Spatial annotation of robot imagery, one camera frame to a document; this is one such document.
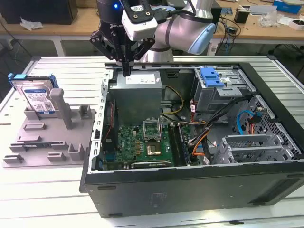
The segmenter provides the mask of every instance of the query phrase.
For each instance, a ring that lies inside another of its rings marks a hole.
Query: label sticker
[[[155,75],[130,75],[126,77],[127,84],[156,84]]]
[[[206,157],[204,157],[204,162],[205,162],[206,165],[210,165],[210,161],[209,161],[209,159],[206,158]]]
[[[131,6],[131,9],[133,12],[139,12],[139,11],[143,11],[143,7],[142,5],[138,5],[138,6]]]
[[[55,108],[50,100],[47,99],[45,89],[25,89],[25,97],[36,112],[54,112]]]

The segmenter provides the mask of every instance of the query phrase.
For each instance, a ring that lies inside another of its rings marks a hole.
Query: plastic bag
[[[282,17],[282,14],[278,14],[277,11],[262,15],[258,20],[259,25],[262,27],[279,26],[278,20]]]

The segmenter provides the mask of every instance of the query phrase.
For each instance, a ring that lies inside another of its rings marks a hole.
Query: yellow cable
[[[175,89],[173,89],[171,86],[166,85],[166,87],[170,88],[171,90],[173,90],[179,97],[181,100],[181,106],[178,110],[174,111],[174,112],[170,112],[170,113],[162,113],[162,114],[166,114],[166,115],[171,115],[171,114],[176,114],[179,113],[183,107],[184,107],[184,99],[181,97],[181,95],[179,94],[179,92],[177,92]]]

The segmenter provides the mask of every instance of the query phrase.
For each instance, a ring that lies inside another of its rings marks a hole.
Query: white paper
[[[284,17],[282,16],[277,22],[282,25],[289,25],[289,22],[294,20],[294,18]]]
[[[30,30],[30,31],[33,30],[33,29],[41,29],[41,28],[43,28],[41,22],[31,22],[31,21],[24,20],[23,18],[21,18],[20,25],[22,27],[24,27],[25,29]]]
[[[127,84],[156,84],[155,75],[130,75],[126,80]]]

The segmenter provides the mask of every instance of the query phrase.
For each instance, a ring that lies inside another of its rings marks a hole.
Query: black cable
[[[187,0],[187,2],[190,4],[190,6],[191,6],[191,8],[192,8],[192,11],[193,11],[193,13],[194,13],[194,16],[196,16],[196,9],[195,9],[195,7],[194,7],[192,1],[191,1],[191,0]]]
[[[230,21],[230,22],[232,22],[233,24],[235,24],[235,25],[238,27],[238,33],[237,33],[237,34],[232,34],[231,32],[229,32],[229,29],[228,29],[228,26],[227,26],[227,20]],[[242,29],[241,29],[241,27],[240,27],[237,23],[235,23],[234,21],[232,21],[232,20],[230,20],[230,19],[227,19],[227,18],[225,18],[225,17],[222,17],[222,16],[220,17],[220,20],[219,20],[218,22],[221,23],[221,24],[223,24],[224,30],[225,30],[225,34],[224,34],[223,39],[220,41],[219,46],[218,46],[218,49],[217,49],[217,51],[215,52],[215,54],[217,54],[219,50],[222,50],[221,47],[222,47],[223,42],[224,42],[225,39],[226,39],[226,44],[227,44],[227,41],[228,41],[228,37],[229,37],[229,36],[232,37],[232,45],[231,45],[231,47],[230,47],[230,49],[229,49],[229,52],[230,52],[230,51],[232,50],[232,48],[234,47],[234,41],[235,41],[235,39],[240,35]]]
[[[254,2],[249,1],[249,0],[247,0],[247,2],[249,2],[251,4],[254,4],[254,5],[258,5],[258,4],[254,3]]]
[[[191,141],[192,144],[194,144],[194,141],[200,139],[203,136],[203,133],[205,132],[207,127],[211,127],[212,124],[217,121],[219,118],[221,118],[223,115],[225,115],[227,112],[229,112],[230,108],[238,103],[238,102],[242,102],[245,100],[249,100],[251,99],[253,96],[253,94],[250,95],[245,95],[245,96],[241,96],[238,98],[233,99],[232,101],[230,101],[229,103],[227,103],[225,106],[221,107],[219,110],[217,110],[211,117],[210,119],[206,122],[206,124],[203,126],[202,129],[202,133],[196,137],[193,138],[193,140]]]
[[[187,11],[187,10],[184,10],[184,9],[177,9],[177,10],[174,10],[174,11],[168,11],[168,17],[171,17],[173,15],[176,15],[176,14],[188,14],[188,15],[191,15],[191,16],[195,16],[196,14],[190,12],[190,11]]]
[[[4,28],[4,30],[25,50],[25,52],[30,56],[33,57],[32,54],[19,42],[19,40],[17,40],[4,26],[4,24],[2,23],[2,21],[0,20],[0,24],[2,25],[2,27]]]
[[[299,70],[299,73],[296,75],[296,77],[295,78],[298,78],[299,76],[300,76],[300,73],[301,73],[301,71],[304,69],[304,64],[303,64],[303,66],[301,67],[301,69]]]

